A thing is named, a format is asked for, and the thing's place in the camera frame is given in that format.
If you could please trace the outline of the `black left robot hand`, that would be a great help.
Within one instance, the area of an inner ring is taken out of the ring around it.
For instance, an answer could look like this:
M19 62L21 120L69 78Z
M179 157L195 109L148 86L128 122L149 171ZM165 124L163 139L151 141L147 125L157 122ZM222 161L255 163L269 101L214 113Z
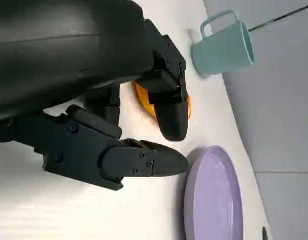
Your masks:
M186 62L130 0L0 0L0 143L43 155L43 169L110 190L124 177L187 171L155 142L122 139L120 85L143 87L163 137L188 129Z

